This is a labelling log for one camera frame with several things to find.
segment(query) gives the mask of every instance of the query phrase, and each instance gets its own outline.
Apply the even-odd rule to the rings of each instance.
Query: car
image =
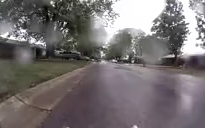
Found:
[[[113,60],[111,60],[111,62],[112,62],[112,63],[117,63],[118,61],[115,60],[115,59],[113,59]]]
[[[87,56],[81,56],[80,57],[81,60],[86,60],[86,61],[90,61],[90,58]]]
[[[58,58],[62,58],[62,59],[76,59],[76,60],[80,60],[81,59],[81,55],[78,52],[60,52],[59,54],[56,55],[56,57]]]

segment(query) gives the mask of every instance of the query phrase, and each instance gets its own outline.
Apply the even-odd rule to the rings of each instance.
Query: curb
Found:
[[[81,84],[85,70],[78,68],[19,93],[0,104],[2,128],[39,128],[64,96]]]

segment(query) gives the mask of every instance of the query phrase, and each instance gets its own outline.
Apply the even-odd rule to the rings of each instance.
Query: grass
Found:
[[[180,68],[180,67],[157,67],[155,69],[205,78],[205,70],[199,70],[193,68]]]
[[[13,61],[0,60],[0,102],[86,64],[86,61],[44,60],[20,65]]]

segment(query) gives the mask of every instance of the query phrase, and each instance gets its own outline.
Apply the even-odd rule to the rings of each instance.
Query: sky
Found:
[[[201,43],[196,40],[198,33],[195,28],[197,26],[195,13],[189,8],[189,0],[181,0],[184,5],[184,15],[189,23],[190,35],[183,46],[185,54],[201,54],[205,51],[196,47]],[[120,29],[136,28],[141,29],[150,34],[152,21],[158,17],[165,8],[165,0],[120,0],[115,3],[114,10],[119,14],[112,27],[106,28],[109,38]]]

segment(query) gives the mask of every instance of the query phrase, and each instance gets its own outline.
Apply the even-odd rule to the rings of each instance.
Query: wet road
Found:
[[[92,65],[43,128],[205,128],[205,79]]]

